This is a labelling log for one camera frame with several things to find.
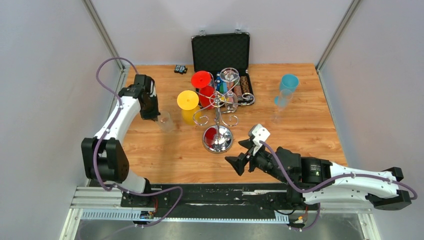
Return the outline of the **clear wide ribbed glass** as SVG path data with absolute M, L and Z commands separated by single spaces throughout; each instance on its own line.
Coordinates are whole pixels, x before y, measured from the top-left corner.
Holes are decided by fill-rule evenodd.
M 170 113 L 165 110 L 161 110 L 159 112 L 156 123 L 163 132 L 171 132 L 175 128 L 175 124 Z

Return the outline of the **chrome wine glass rack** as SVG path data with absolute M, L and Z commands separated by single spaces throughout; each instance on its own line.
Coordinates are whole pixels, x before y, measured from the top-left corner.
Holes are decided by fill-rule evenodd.
M 210 104 L 214 111 L 214 124 L 209 126 L 202 136 L 202 144 L 204 148 L 213 154 L 222 154 L 227 152 L 234 143 L 234 135 L 231 131 L 231 127 L 235 127 L 239 123 L 239 119 L 234 115 L 236 112 L 227 111 L 225 107 L 225 97 L 219 90 L 216 89 L 215 78 L 216 74 L 212 75 L 212 86 L 215 88 L 213 96 L 210 98 Z M 241 77 L 239 76 L 239 81 L 233 88 L 235 93 L 236 87 L 241 87 Z M 237 96 L 238 104 L 237 108 L 240 106 L 247 106 L 240 102 L 240 100 L 246 100 L 247 94 L 242 93 L 240 96 Z

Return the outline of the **yellow plastic wine glass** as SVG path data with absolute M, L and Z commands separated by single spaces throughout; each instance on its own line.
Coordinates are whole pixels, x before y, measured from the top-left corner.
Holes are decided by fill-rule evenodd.
M 199 96 L 193 90 L 184 90 L 177 96 L 177 105 L 181 109 L 181 117 L 184 123 L 194 126 L 195 120 L 199 119 L 197 111 L 199 107 Z

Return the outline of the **clear champagne flute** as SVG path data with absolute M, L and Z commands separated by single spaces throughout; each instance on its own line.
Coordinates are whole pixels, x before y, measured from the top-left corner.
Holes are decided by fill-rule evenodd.
M 274 103 L 276 105 L 276 110 L 272 117 L 273 123 L 277 124 L 281 121 L 283 117 L 283 112 L 292 100 L 293 94 L 294 92 L 290 89 L 283 89 L 279 92 L 279 95 L 275 97 Z

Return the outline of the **blue plastic wine glass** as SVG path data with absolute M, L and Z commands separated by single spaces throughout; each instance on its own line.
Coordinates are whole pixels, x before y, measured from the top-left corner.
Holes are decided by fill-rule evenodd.
M 283 89 L 289 89 L 295 93 L 297 87 L 299 86 L 299 79 L 294 74 L 285 74 L 279 84 L 279 93 Z

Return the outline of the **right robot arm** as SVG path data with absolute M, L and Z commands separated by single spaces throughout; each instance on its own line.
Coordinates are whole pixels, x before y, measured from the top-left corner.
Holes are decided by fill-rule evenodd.
M 264 144 L 255 152 L 251 139 L 239 144 L 247 152 L 225 160 L 239 176 L 248 166 L 249 172 L 259 169 L 284 184 L 286 193 L 280 205 L 289 209 L 323 203 L 369 203 L 378 210 L 397 211 L 418 198 L 415 190 L 402 183 L 404 175 L 399 167 L 377 172 L 359 170 L 301 156 L 280 146 L 272 151 Z

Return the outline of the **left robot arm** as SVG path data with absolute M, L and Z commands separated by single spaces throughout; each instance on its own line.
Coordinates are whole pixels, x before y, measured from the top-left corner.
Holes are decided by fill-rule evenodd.
M 117 99 L 103 127 L 94 137 L 86 137 L 81 142 L 85 176 L 134 194 L 135 202 L 146 207 L 153 201 L 150 182 L 130 169 L 122 144 L 137 115 L 143 120 L 158 121 L 160 112 L 154 79 L 136 74 L 133 84 L 122 88 Z

